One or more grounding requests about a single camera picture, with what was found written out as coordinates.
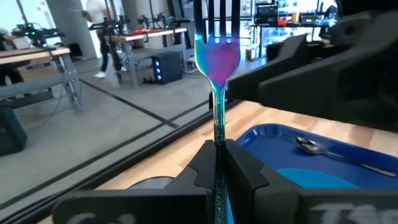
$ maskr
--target gray floor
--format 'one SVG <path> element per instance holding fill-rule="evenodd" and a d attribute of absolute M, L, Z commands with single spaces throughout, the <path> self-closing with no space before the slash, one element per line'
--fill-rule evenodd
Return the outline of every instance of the gray floor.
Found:
<path fill-rule="evenodd" d="M 242 75 L 263 63 L 262 60 L 251 63 L 242 60 L 235 75 Z M 97 72 L 97 60 L 80 61 L 75 65 L 84 81 L 164 119 L 173 118 L 206 101 L 210 92 L 208 81 L 198 75 L 186 75 L 183 80 L 168 85 L 142 85 L 140 89 L 133 90 L 128 80 L 117 86 L 109 80 L 96 79 L 93 75 Z M 150 72 L 143 70 L 140 74 L 145 76 Z M 54 89 L 55 96 L 59 91 L 60 87 Z M 67 99 L 60 101 L 57 112 L 51 119 L 49 116 L 57 106 L 57 100 L 16 110 L 29 140 L 23 152 L 0 157 L 0 179 L 6 180 L 0 182 L 0 202 L 6 202 L 113 146 L 150 130 L 145 136 L 118 151 L 117 155 L 114 152 L 103 158 L 102 164 L 94 163 L 79 170 L 74 178 L 66 178 L 52 189 L 55 192 L 62 190 L 113 160 L 174 130 L 167 125 L 161 126 L 159 119 L 88 85 L 83 85 L 81 91 L 85 103 L 84 112 L 71 108 Z M 207 110 L 208 105 L 203 105 L 173 122 L 182 126 Z"/>

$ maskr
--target fork tines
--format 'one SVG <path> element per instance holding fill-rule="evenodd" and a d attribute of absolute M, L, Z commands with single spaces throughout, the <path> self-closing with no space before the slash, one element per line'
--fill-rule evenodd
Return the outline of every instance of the fork tines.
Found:
<path fill-rule="evenodd" d="M 193 0 L 195 40 L 206 41 L 203 34 L 205 21 L 202 14 L 202 1 Z M 220 1 L 220 42 L 226 42 L 226 0 Z M 241 0 L 231 0 L 231 34 L 232 42 L 239 41 Z M 215 42 L 215 0 L 208 0 L 208 37 L 207 42 Z"/>

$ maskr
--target wooden countertop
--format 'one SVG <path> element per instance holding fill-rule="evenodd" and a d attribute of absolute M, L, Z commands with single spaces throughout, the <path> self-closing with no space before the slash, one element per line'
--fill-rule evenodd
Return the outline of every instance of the wooden countertop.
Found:
<path fill-rule="evenodd" d="M 307 115 L 242 102 L 226 114 L 226 137 L 237 139 L 249 128 L 264 123 L 279 123 L 306 130 L 332 139 L 398 156 L 398 134 L 346 124 Z M 177 176 L 207 139 L 213 138 L 213 122 L 206 123 L 165 149 L 126 170 L 107 183 L 101 190 L 127 189 L 135 183 L 156 176 Z M 52 224 L 50 217 L 40 224 Z"/>
<path fill-rule="evenodd" d="M 178 28 L 175 30 L 176 33 L 185 32 L 185 31 L 187 31 L 187 28 Z M 169 35 L 169 34 L 173 34 L 173 30 L 163 30 L 163 31 L 148 33 L 148 37 L 159 37 L 159 36 Z M 141 34 L 141 35 L 132 35 L 132 36 L 112 36 L 111 38 L 113 41 L 116 41 L 116 42 L 129 42 L 129 41 L 133 41 L 133 40 L 144 39 L 144 38 L 146 38 L 146 35 Z"/>
<path fill-rule="evenodd" d="M 52 50 L 51 53 L 54 56 L 63 55 L 63 54 L 69 54 L 70 50 L 67 47 L 57 47 L 55 50 Z M 24 60 L 44 58 L 49 56 L 50 54 L 48 52 L 43 52 L 43 49 L 37 47 L 31 49 L 24 49 L 24 50 L 8 50 L 0 52 L 0 65 L 12 62 L 21 62 Z"/>

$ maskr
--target white sneaker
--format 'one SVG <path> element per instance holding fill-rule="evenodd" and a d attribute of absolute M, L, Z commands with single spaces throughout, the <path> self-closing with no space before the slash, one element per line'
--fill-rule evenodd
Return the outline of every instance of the white sneaker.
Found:
<path fill-rule="evenodd" d="M 105 78 L 105 77 L 106 77 L 106 73 L 104 73 L 104 72 L 98 72 L 98 73 L 95 75 L 95 77 L 97 77 L 97 78 Z"/>

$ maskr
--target black computer tower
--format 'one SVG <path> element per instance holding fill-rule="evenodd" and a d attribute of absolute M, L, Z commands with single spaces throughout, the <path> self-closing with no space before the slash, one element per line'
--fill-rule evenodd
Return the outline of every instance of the black computer tower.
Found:
<path fill-rule="evenodd" d="M 180 52 L 167 52 L 152 57 L 154 80 L 161 85 L 182 79 Z"/>
<path fill-rule="evenodd" d="M 9 107 L 0 107 L 0 156 L 20 152 L 27 135 Z"/>

